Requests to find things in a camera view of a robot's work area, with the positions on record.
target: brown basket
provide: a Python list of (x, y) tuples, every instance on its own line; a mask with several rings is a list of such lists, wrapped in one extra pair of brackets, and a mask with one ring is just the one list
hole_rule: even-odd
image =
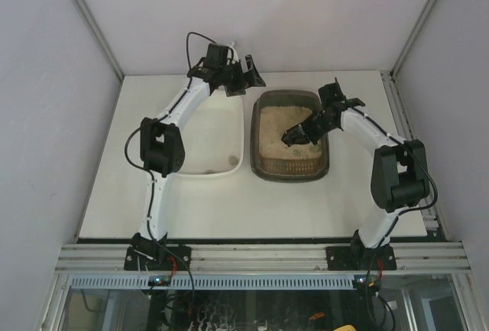
[(310, 182), (323, 178), (329, 170), (328, 135), (321, 138), (321, 156), (313, 159), (273, 159), (260, 155), (260, 116), (264, 107), (299, 106), (313, 111), (321, 109), (319, 97), (314, 92), (302, 90), (274, 90), (264, 92), (256, 101), (251, 120), (251, 169), (265, 180), (274, 182)]

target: white wall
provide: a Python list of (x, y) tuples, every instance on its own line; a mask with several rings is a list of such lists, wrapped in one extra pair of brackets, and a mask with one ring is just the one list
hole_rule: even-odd
[(440, 0), (400, 74), (449, 233), (489, 301), (489, 0)]
[(118, 81), (70, 0), (0, 9), (0, 328), (26, 331), (79, 224)]
[[(185, 35), (237, 41), (262, 72), (386, 70), (426, 0), (86, 0), (127, 75), (186, 72)], [(196, 62), (206, 42), (192, 40)]]

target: white table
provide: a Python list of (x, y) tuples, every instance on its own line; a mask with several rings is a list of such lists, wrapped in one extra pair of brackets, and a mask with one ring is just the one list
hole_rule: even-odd
[[(250, 167), (249, 138), (253, 104), (270, 89), (316, 91), (334, 78), (349, 97), (362, 99), (387, 130), (396, 131), (377, 71), (264, 73), (267, 88), (251, 88), (243, 97), (244, 161), (222, 178), (178, 177), (168, 198), (169, 238), (253, 239), (350, 237), (373, 204), (372, 156), (352, 136), (329, 134), (329, 173), (311, 183), (271, 183)], [(143, 117), (161, 112), (182, 88), (185, 76), (128, 76), (103, 151), (80, 238), (130, 238), (146, 210), (146, 173), (125, 161), (127, 136)], [(138, 160), (138, 138), (130, 155)], [(393, 236), (424, 236), (419, 213), (402, 216)]]

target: gray wall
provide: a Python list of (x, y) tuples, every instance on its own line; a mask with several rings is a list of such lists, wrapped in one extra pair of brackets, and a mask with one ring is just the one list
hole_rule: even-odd
[(0, 10), (0, 328), (25, 331), (73, 240), (118, 81), (70, 0)]
[(489, 0), (440, 0), (399, 77), (439, 185), (489, 301)]

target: glass panel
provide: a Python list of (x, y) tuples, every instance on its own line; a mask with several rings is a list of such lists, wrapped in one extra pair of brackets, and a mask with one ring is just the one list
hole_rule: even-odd
[(287, 331), (353, 325), (359, 331), (388, 331), (392, 315), (381, 299), (392, 309), (396, 331), (464, 329), (447, 277), (385, 276), (374, 282), (381, 287), (379, 298), (373, 291), (366, 297), (360, 281), (358, 290), (198, 290), (193, 307), (187, 290), (70, 290), (60, 330)]

